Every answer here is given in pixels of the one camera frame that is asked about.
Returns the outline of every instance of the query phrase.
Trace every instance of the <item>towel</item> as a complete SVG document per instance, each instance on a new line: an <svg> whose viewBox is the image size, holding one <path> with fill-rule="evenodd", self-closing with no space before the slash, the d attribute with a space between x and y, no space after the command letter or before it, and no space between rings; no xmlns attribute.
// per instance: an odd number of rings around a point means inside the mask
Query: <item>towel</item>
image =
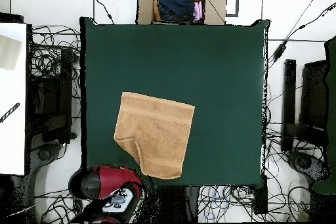
<svg viewBox="0 0 336 224"><path fill-rule="evenodd" d="M144 175L180 177L194 109L181 102L123 92L114 140Z"/></svg>

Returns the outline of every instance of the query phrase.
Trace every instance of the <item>pink clothing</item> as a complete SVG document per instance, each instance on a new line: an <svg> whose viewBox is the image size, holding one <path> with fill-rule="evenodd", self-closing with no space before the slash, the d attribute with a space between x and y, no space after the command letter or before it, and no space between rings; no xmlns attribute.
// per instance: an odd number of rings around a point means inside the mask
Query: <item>pink clothing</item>
<svg viewBox="0 0 336 224"><path fill-rule="evenodd" d="M197 22L200 18L202 18L202 3L201 2L195 2L195 9L194 9L194 22Z"/></svg>

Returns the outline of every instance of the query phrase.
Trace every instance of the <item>dark blue clothing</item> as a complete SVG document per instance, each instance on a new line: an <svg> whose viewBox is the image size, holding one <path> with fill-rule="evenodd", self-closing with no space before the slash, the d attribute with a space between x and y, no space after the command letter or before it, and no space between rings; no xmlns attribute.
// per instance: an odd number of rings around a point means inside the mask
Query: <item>dark blue clothing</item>
<svg viewBox="0 0 336 224"><path fill-rule="evenodd" d="M162 20L191 22L194 19L192 0L158 0Z"/></svg>

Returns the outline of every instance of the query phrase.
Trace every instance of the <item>green table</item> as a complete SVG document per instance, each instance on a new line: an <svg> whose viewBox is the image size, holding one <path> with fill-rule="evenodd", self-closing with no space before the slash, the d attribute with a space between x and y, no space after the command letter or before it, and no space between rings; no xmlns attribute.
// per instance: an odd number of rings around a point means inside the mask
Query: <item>green table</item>
<svg viewBox="0 0 336 224"><path fill-rule="evenodd" d="M130 91L195 106L182 176L154 184L259 185L267 23L96 25L81 18L87 166L113 163L140 172L113 140L121 93Z"/></svg>

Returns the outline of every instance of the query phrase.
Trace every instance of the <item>white tabletop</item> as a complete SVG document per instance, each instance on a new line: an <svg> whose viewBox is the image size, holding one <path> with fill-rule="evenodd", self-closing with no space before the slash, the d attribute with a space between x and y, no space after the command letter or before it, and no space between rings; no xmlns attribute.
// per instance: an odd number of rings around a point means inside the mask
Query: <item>white tabletop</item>
<svg viewBox="0 0 336 224"><path fill-rule="evenodd" d="M24 174L26 27L26 24L0 23L0 35L22 42L15 69L0 68L0 117L16 103L20 103L20 106L0 123L1 174Z"/></svg>

